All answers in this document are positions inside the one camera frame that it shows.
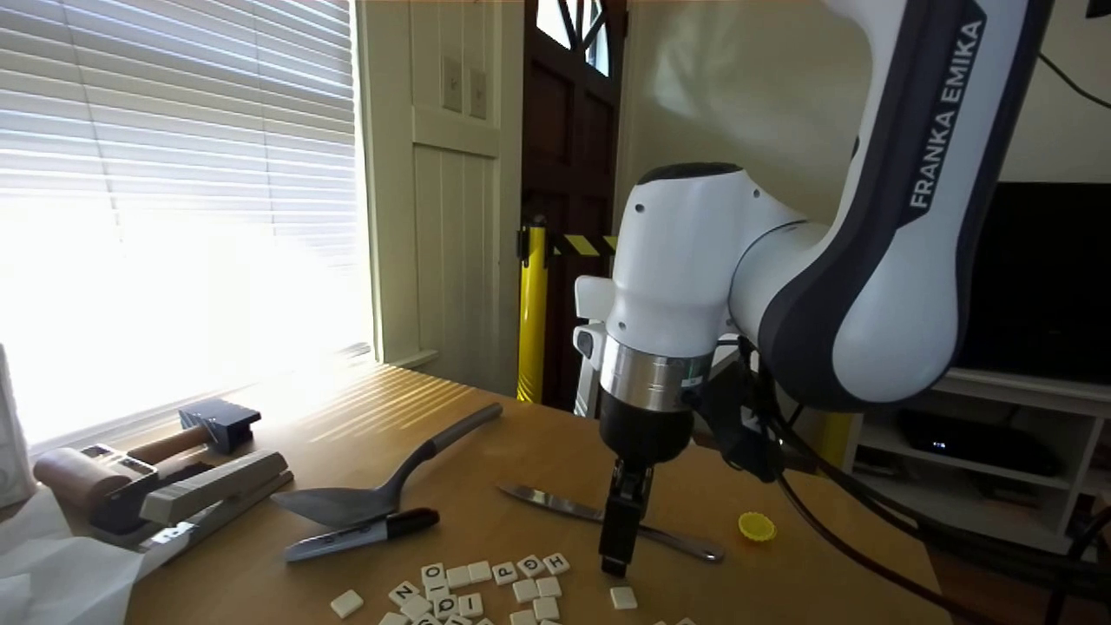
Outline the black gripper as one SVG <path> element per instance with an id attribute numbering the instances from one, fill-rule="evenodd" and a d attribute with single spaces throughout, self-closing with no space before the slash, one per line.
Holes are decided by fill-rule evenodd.
<path id="1" fill-rule="evenodd" d="M 627 407 L 613 396 L 600 396 L 600 442 L 623 463 L 613 463 L 604 526 L 600 526 L 600 571 L 622 576 L 635 552 L 639 526 L 649 510 L 651 466 L 678 458 L 695 431 L 695 417 L 651 412 Z"/>

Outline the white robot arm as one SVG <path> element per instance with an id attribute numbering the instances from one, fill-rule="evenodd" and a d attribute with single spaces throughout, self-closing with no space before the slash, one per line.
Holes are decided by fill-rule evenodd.
<path id="1" fill-rule="evenodd" d="M 688 448 L 722 335 L 756 352 L 761 407 L 887 407 L 948 370 L 1050 4 L 825 0 L 861 29 L 871 64 L 829 220 L 778 203 L 733 162 L 635 181 L 590 324 L 600 442 L 613 450 L 604 572 L 633 565 L 651 468 Z"/>

